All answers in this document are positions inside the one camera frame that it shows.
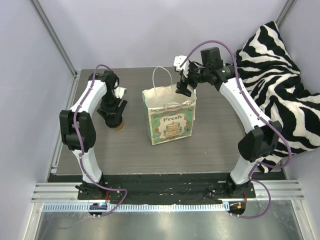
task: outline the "cake illustration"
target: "cake illustration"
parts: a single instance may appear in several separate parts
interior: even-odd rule
[[[172,137],[175,136],[177,134],[180,134],[182,131],[182,127],[180,126],[179,122],[172,122],[170,124],[168,124],[167,126],[165,126],[166,130],[163,131],[163,135],[165,137]]]

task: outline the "paper bag handle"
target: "paper bag handle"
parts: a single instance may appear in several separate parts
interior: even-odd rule
[[[156,69],[157,69],[157,68],[166,70],[166,72],[169,74],[169,76],[170,76],[170,78],[171,78],[171,86],[172,86],[172,85],[173,85],[173,81],[172,81],[172,76],[171,76],[170,72],[169,72],[167,69],[165,69],[164,67],[162,67],[162,66],[156,66],[156,67],[154,68],[154,70],[153,70],[153,73],[152,73],[153,89],[156,90],[156,86],[155,86],[155,72],[156,72]]]

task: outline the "paper bag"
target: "paper bag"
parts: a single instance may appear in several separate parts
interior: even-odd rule
[[[176,93],[176,85],[155,87],[152,74],[153,88],[144,90],[142,98],[145,107],[147,133],[152,145],[165,143],[172,140],[190,137],[192,134],[196,94],[191,90],[191,97]]]

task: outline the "black and white striped fabric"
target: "black and white striped fabric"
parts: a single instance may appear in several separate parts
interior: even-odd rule
[[[238,72],[256,104],[272,121],[279,121],[292,153],[320,146],[320,94],[310,94],[300,70],[290,58],[275,22],[262,25],[236,53]],[[263,162],[276,165],[288,156],[283,141]],[[267,173],[267,167],[259,169]]]

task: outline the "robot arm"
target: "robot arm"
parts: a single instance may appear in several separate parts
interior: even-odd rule
[[[242,81],[240,81],[241,89],[239,89],[234,67],[223,64],[218,47],[201,51],[202,64],[186,61],[181,66],[186,58],[186,56],[176,56],[174,59],[173,66],[177,72],[180,72],[181,76],[180,82],[176,85],[176,93],[189,97],[191,92],[187,89],[188,85],[194,89],[198,83],[214,85],[229,101],[243,124],[245,136],[238,143],[240,157],[226,180],[227,191],[230,195],[242,193],[250,182],[250,171],[257,161],[261,161],[276,148],[279,137],[257,118],[249,107],[242,96],[242,94],[246,94],[246,96],[250,97],[249,93]],[[271,122],[270,118],[259,109],[251,97],[249,100],[260,116],[281,132],[281,124],[278,121]]]
[[[79,164],[81,147],[73,125],[73,117],[81,100],[88,93],[88,89],[91,88],[92,79],[93,74],[89,77],[86,89],[79,100],[70,110],[62,110],[59,115],[62,142],[72,151]],[[125,92],[126,88],[119,86],[119,78],[113,71],[106,70],[104,73],[97,73],[95,75],[94,85],[77,114],[77,123],[84,144],[84,155],[82,156],[84,169],[90,173],[91,178],[96,183],[102,186],[105,185],[105,181],[103,173],[97,164],[94,151],[96,131],[92,122],[92,115],[101,100],[97,112],[103,117],[106,125],[110,128],[121,128],[119,130],[122,130],[124,126],[122,113],[127,105],[127,101],[122,100]],[[90,195],[95,195],[96,197],[104,195],[104,191],[94,186],[83,172],[82,185],[78,188],[83,192],[91,192]]]

